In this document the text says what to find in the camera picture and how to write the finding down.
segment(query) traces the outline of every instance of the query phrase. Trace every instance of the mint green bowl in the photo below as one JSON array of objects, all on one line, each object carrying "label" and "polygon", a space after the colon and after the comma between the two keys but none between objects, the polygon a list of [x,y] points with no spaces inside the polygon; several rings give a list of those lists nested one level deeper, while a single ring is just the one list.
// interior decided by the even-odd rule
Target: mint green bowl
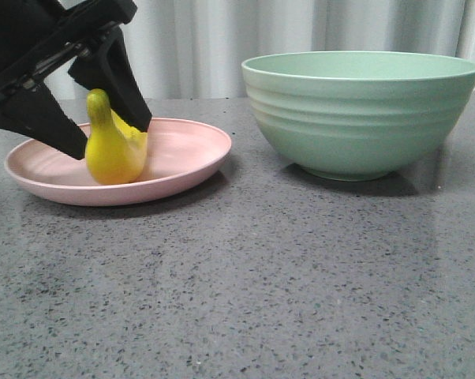
[{"label": "mint green bowl", "polygon": [[272,147],[346,181],[381,177],[439,147],[475,86],[474,62],[430,54],[312,51],[241,68]]}]

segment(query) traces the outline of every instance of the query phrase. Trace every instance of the bowl rim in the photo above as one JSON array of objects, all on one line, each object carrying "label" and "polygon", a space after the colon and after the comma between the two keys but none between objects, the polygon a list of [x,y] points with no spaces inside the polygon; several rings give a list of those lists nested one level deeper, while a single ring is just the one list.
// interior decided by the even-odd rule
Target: bowl rim
[{"label": "bowl rim", "polygon": [[[423,77],[412,77],[412,78],[401,78],[401,77],[321,77],[321,76],[310,76],[310,75],[300,75],[300,74],[292,74],[292,73],[275,73],[272,71],[267,71],[264,69],[254,69],[249,66],[250,62],[265,59],[265,58],[273,58],[279,56],[296,56],[296,55],[308,55],[308,54],[375,54],[375,55],[409,55],[409,56],[418,56],[418,57],[430,57],[430,58],[438,58],[443,60],[449,61],[459,61],[464,62],[468,65],[472,65],[472,69],[468,69],[461,73],[457,74],[440,74],[435,76],[423,76]],[[441,54],[426,54],[426,53],[413,53],[407,51],[298,51],[293,53],[281,53],[281,54],[267,54],[267,55],[259,55],[256,57],[248,58],[241,63],[241,68],[243,70],[248,70],[249,72],[253,73],[261,73],[263,75],[268,75],[272,77],[290,77],[296,79],[309,79],[309,80],[317,80],[317,81],[356,81],[356,82],[404,82],[404,81],[435,81],[439,79],[447,79],[447,78],[456,78],[456,77],[466,77],[475,74],[475,62],[470,61],[468,59],[459,58],[459,57],[451,57],[449,55],[441,55]]]}]

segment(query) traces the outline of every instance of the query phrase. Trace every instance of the speckled countertop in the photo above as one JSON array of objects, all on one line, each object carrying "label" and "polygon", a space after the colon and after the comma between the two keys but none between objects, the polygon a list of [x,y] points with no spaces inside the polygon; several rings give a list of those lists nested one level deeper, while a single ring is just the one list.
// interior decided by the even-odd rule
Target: speckled countertop
[{"label": "speckled countertop", "polygon": [[475,378],[475,93],[437,152],[362,183],[277,156],[246,99],[148,104],[228,132],[221,171],[59,205],[9,178],[0,130],[0,378]]}]

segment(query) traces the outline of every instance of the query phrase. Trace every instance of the white curtain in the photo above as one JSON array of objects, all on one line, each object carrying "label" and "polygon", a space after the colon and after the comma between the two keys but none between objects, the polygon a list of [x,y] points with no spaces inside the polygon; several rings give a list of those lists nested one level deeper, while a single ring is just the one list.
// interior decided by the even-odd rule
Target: white curtain
[{"label": "white curtain", "polygon": [[[61,0],[67,8],[79,0]],[[475,0],[135,0],[123,25],[144,97],[244,96],[241,62],[295,51],[380,50],[475,60]],[[67,66],[47,79],[84,97]]]}]

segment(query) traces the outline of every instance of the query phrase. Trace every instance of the yellow banana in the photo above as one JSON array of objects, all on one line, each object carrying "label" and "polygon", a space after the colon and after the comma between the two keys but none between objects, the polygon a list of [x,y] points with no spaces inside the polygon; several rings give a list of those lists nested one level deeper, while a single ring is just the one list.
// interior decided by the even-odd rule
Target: yellow banana
[{"label": "yellow banana", "polygon": [[87,168],[100,184],[133,182],[147,157],[147,133],[123,121],[110,106],[102,89],[87,96],[91,133],[85,149]]}]

